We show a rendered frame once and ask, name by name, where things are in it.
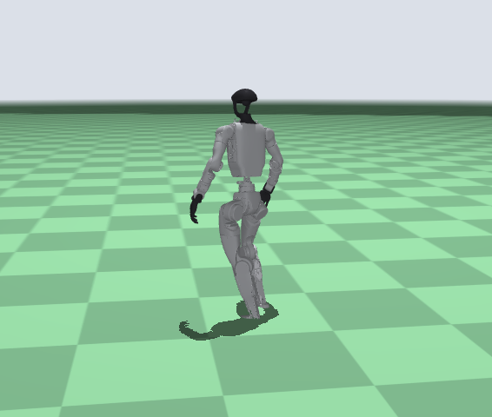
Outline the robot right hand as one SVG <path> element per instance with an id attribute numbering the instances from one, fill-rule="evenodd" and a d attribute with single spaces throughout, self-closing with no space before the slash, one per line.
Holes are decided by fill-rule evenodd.
<path id="1" fill-rule="evenodd" d="M 260 191 L 260 195 L 261 195 L 261 201 L 263 201 L 263 203 L 266 202 L 266 208 L 268 206 L 268 203 L 269 203 L 269 200 L 270 200 L 270 194 L 272 194 L 274 188 L 271 190 L 271 192 L 269 192 L 267 189 L 265 189 L 265 186 L 266 186 L 267 183 L 265 183 L 264 187 L 263 187 L 263 190 Z"/>

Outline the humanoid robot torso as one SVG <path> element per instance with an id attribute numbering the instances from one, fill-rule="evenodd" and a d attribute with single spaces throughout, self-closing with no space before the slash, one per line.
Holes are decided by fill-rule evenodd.
<path id="1" fill-rule="evenodd" d="M 243 214 L 252 215 L 261 208 L 260 192 L 255 192 L 255 184 L 251 184 L 250 177 L 261 176 L 265 164 L 266 132 L 260 124 L 237 122 L 234 135 L 228 140 L 227 157 L 232 177 L 243 177 L 238 181 L 239 192 L 235 192 L 233 200 L 243 201 Z"/>

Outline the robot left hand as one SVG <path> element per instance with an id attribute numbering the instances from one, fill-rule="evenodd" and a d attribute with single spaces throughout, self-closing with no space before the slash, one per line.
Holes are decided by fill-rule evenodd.
<path id="1" fill-rule="evenodd" d="M 197 194 L 196 198 L 192 196 L 191 199 L 192 199 L 192 203 L 190 204 L 190 218 L 194 223 L 198 223 L 197 219 L 195 218 L 197 217 L 195 215 L 195 212 L 196 212 L 197 204 L 202 202 L 203 195 Z"/>

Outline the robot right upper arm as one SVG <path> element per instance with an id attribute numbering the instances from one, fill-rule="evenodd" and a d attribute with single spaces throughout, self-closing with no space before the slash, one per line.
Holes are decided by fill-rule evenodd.
<path id="1" fill-rule="evenodd" d="M 265 128 L 265 127 L 264 127 Z M 280 149 L 276 143 L 275 133 L 270 128 L 265 128 L 266 132 L 266 150 L 272 156 L 269 161 L 269 166 L 272 169 L 279 169 L 283 165 L 283 157 L 281 155 Z"/>

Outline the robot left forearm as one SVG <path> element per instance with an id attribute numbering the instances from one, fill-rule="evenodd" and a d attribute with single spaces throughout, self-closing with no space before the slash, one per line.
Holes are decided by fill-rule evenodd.
<path id="1" fill-rule="evenodd" d="M 203 176 L 200 179 L 199 183 L 197 184 L 197 188 L 193 191 L 194 198 L 196 198 L 197 194 L 203 195 L 204 198 L 204 195 L 208 191 L 212 180 L 214 180 L 216 176 L 213 173 L 213 171 L 209 169 L 211 163 L 212 163 L 212 157 L 208 160 L 206 167 L 203 171 Z"/>

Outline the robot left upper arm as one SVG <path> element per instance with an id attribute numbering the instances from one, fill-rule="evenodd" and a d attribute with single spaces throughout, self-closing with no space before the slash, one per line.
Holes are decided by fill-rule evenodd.
<path id="1" fill-rule="evenodd" d="M 226 150 L 228 140 L 234 135 L 235 125 L 225 125 L 216 130 L 216 139 L 213 147 L 212 163 L 209 169 L 219 172 L 223 167 L 223 154 Z"/>

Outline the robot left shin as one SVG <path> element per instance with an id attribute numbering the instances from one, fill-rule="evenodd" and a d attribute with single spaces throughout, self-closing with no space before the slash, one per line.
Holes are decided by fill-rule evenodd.
<path id="1" fill-rule="evenodd" d="M 250 273 L 250 266 L 246 261 L 239 261 L 236 264 L 236 270 L 234 270 L 233 267 L 232 269 L 239 292 L 245 301 L 245 305 L 249 311 L 251 319 L 253 319 L 252 315 L 254 319 L 259 319 L 260 315 L 256 300 L 257 287 L 255 274 Z"/>

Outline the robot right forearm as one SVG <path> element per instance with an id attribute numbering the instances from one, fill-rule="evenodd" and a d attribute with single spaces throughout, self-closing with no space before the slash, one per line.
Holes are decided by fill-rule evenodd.
<path id="1" fill-rule="evenodd" d="M 269 168 L 269 178 L 267 180 L 267 184 L 265 186 L 265 189 L 267 189 L 269 192 L 274 188 L 276 183 L 278 182 L 279 175 L 282 173 L 282 168 L 281 166 L 279 169 L 272 169 Z"/>

